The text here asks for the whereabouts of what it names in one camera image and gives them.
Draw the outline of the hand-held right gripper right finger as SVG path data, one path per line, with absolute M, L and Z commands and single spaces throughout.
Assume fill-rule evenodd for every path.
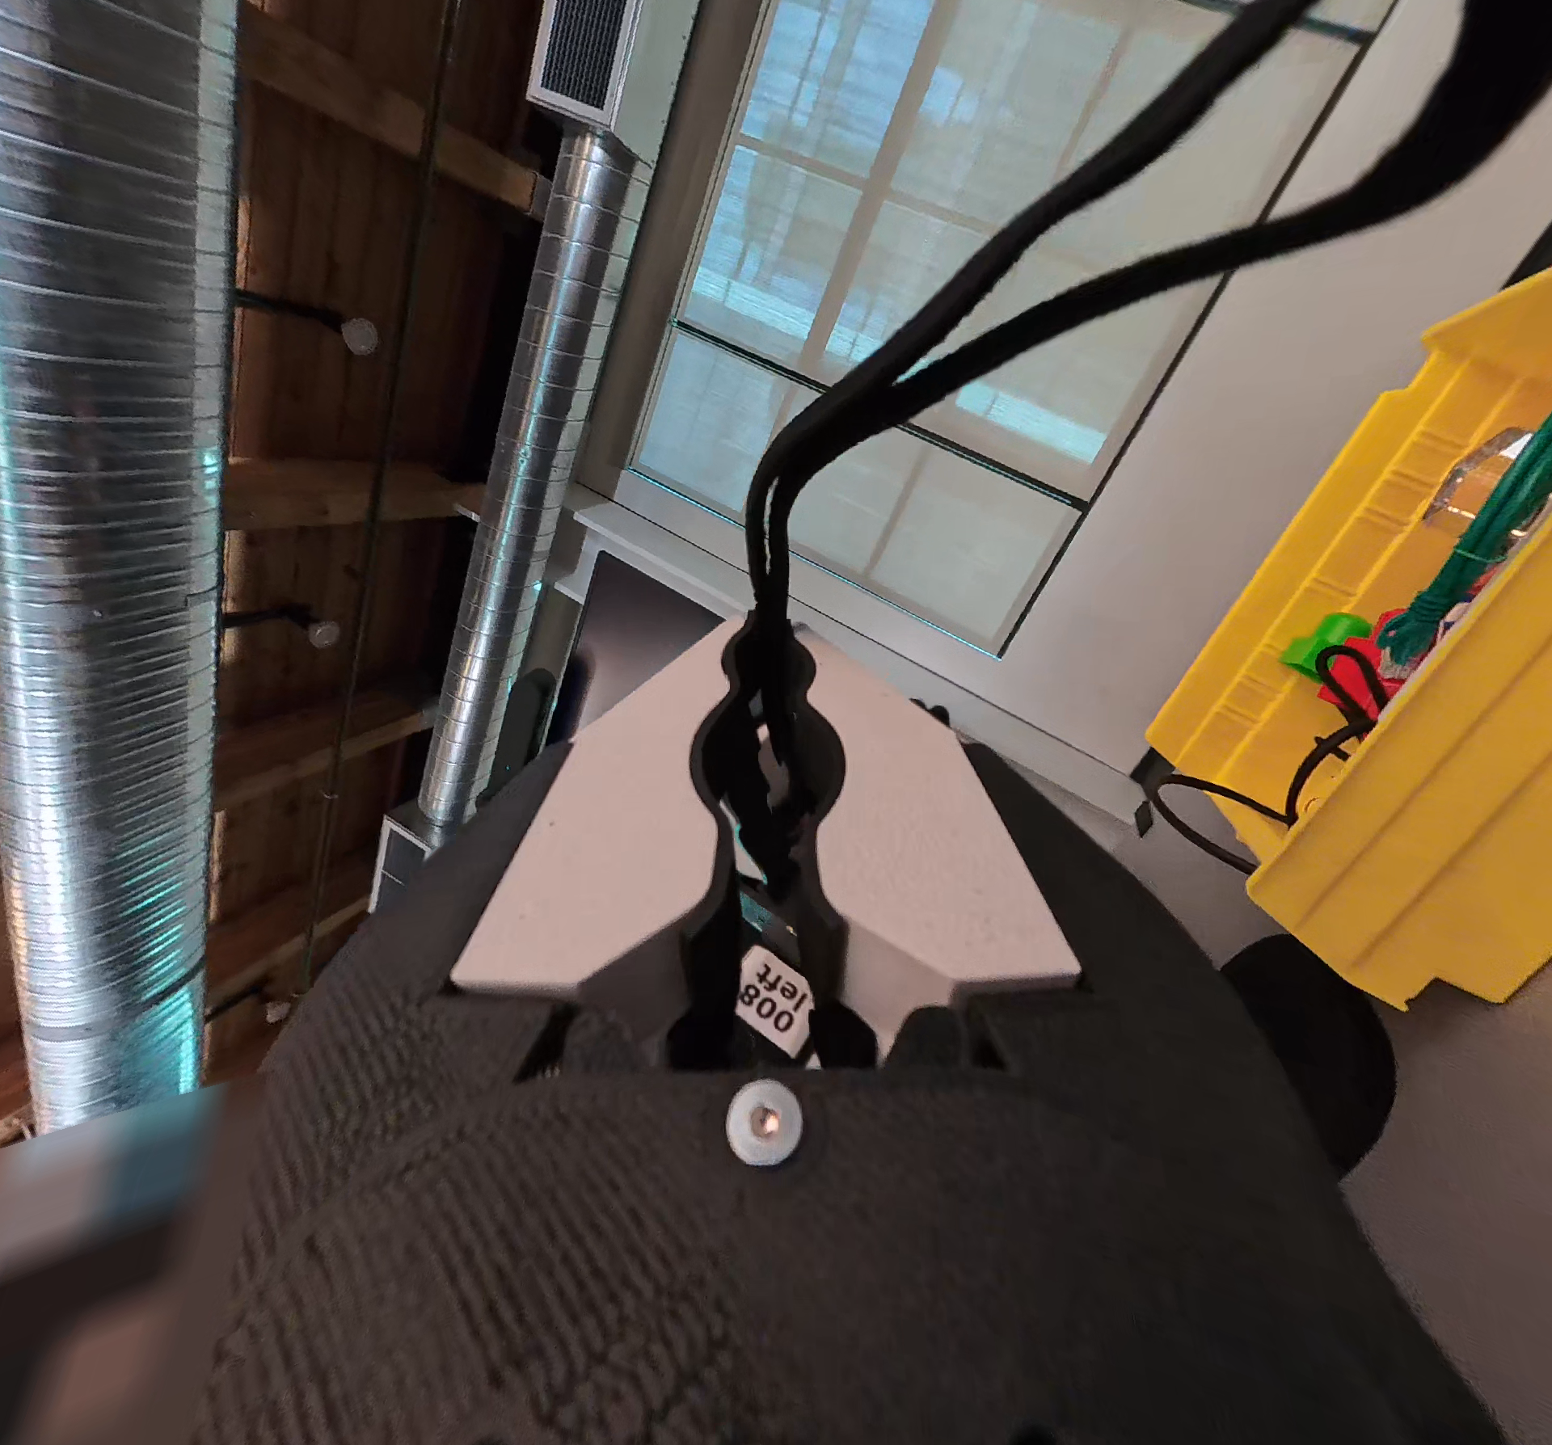
M 818 823 L 826 900 L 848 928 L 841 998 L 886 1055 L 921 1006 L 1071 990 L 1081 963 L 956 732 L 806 627 L 808 703 L 839 735 Z

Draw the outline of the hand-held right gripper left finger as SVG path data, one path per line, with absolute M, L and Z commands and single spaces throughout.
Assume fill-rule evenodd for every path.
M 728 692 L 718 624 L 565 750 L 450 973 L 463 993 L 609 1015 L 668 1066 L 744 1066 L 734 842 L 693 782 Z

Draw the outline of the yellow plastic bin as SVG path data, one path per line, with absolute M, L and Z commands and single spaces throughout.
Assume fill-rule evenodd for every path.
M 1549 425 L 1550 277 L 1539 271 L 1424 334 L 1156 713 L 1149 742 L 1222 795 L 1256 858 L 1252 900 L 1331 968 L 1404 1008 L 1430 981 L 1504 1001 L 1549 961 L 1549 505 L 1464 600 L 1384 717 L 1344 728 L 1279 662 L 1347 610 L 1379 629 L 1430 584 L 1454 537 L 1422 524 L 1464 454 Z

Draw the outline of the clear glass cube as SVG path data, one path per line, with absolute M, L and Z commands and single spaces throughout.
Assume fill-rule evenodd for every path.
M 1455 540 L 1464 537 L 1534 435 L 1529 427 L 1509 425 L 1464 454 L 1427 504 L 1422 524 Z

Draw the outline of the green toy block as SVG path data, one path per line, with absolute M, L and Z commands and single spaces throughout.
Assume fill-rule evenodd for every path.
M 1296 637 L 1279 654 L 1279 662 L 1306 678 L 1319 678 L 1317 659 L 1321 652 L 1352 640 L 1369 639 L 1374 630 L 1370 619 L 1347 610 L 1327 614 L 1309 634 Z

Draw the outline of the red toy block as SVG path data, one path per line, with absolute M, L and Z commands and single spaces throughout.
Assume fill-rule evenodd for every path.
M 1377 722 L 1405 683 L 1382 673 L 1382 652 L 1370 639 L 1322 645 L 1312 667 L 1319 697 L 1334 705 L 1347 723 Z

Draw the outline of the narrow silver duct pipe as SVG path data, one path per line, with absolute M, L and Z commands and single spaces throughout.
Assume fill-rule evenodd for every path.
M 416 798 L 435 832 L 461 825 L 491 777 L 648 189 L 616 136 L 566 131 Z

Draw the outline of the silver air duct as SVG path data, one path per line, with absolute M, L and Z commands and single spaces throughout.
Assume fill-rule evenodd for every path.
M 243 0 L 2 0 L 3 890 L 32 1120 L 198 1086 Z

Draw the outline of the white wall vent unit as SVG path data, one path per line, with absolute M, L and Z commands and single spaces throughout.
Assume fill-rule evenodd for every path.
M 530 99 L 565 119 L 611 129 L 644 0 L 543 0 Z

